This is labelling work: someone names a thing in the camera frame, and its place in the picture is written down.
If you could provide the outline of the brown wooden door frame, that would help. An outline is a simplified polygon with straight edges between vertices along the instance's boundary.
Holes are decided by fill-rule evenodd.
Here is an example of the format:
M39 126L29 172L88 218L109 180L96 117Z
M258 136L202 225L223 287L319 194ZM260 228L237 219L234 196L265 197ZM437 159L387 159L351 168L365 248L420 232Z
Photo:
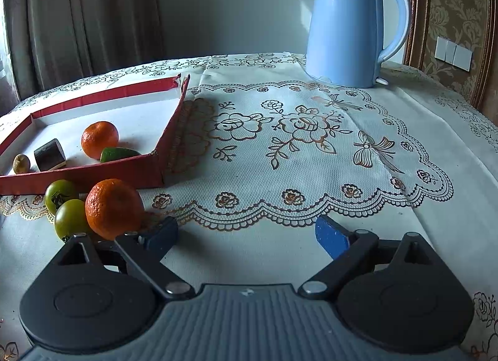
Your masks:
M403 64L421 70L429 27L430 0L409 1L409 32L405 44Z

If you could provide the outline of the orange mandarin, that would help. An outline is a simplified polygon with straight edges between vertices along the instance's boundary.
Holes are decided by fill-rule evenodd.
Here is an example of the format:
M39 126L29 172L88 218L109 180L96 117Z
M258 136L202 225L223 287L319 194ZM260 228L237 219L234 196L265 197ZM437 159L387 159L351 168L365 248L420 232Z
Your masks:
M80 144L90 158L99 160L104 148L116 147L119 142L117 128L108 121L98 121L89 125L82 134Z
M89 227L105 240L142 228L142 199L122 180L108 179L97 183L87 195L84 209Z

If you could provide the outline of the red cardboard tray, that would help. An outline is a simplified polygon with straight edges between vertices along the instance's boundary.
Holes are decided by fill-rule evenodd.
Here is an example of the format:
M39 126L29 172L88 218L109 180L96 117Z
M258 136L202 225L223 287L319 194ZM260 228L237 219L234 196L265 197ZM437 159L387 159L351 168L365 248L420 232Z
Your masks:
M69 99L27 114L1 137L1 193L80 192L106 179L163 186L189 77L178 74Z

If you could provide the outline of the brown patterned curtain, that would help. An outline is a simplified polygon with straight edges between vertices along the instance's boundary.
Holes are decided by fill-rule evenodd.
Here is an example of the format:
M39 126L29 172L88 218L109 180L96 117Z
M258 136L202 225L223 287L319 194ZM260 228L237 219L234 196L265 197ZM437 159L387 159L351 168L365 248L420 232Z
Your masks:
M1 112L42 91L165 55L157 0L1 0Z

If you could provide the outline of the white wall switch panel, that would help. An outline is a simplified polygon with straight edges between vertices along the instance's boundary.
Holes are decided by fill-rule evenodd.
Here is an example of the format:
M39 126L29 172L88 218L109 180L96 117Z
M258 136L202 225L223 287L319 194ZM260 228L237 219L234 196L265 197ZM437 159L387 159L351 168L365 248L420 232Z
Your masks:
M434 56L437 60L470 72L473 52L441 36L437 37Z

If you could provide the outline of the green cucumber wedge piece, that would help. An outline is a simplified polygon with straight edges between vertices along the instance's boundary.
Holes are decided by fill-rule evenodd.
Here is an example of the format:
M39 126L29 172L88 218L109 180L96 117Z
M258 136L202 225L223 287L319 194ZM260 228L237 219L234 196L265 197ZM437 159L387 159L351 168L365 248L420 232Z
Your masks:
M100 162L108 163L111 161L128 159L139 156L140 153L131 148L108 147L101 152Z

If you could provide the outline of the white embroidered tablecloth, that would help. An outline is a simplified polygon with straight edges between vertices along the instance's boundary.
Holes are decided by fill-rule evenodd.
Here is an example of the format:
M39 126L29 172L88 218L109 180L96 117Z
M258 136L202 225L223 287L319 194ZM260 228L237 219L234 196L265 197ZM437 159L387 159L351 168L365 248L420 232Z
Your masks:
M420 71L383 68L385 87L312 81L291 53L154 62L86 78L1 119L107 88L189 76L166 185L142 194L181 238L164 258L192 285L300 285L329 262L314 224L327 214L383 239L423 235L469 291L464 349L497 357L497 128Z

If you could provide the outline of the light blue electric kettle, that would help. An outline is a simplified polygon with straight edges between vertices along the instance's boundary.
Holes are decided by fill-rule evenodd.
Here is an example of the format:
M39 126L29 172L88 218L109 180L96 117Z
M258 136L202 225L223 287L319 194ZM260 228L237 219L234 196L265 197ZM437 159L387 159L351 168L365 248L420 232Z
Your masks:
M406 41L410 1L395 0L396 34L384 45L383 0L314 0L306 50L306 73L318 81L350 88L386 85L382 63Z

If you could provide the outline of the brown longan fruit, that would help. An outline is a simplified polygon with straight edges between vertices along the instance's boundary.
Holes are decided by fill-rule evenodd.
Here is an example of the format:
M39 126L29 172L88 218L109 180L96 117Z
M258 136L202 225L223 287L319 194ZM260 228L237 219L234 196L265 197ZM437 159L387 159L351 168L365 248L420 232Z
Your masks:
M25 154L17 154L13 159L14 174L27 174L31 170L31 161Z

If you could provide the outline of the green tomato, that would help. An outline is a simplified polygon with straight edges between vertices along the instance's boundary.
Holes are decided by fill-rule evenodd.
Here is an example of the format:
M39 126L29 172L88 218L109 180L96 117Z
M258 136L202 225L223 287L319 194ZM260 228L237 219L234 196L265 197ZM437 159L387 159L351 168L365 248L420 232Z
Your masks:
M89 235L91 228L85 215L84 202L79 199L66 201L57 210L54 227L57 236L63 242L76 234Z
M55 215L66 201L78 198L79 194L74 183L69 180L56 180L46 188L44 204L47 210Z

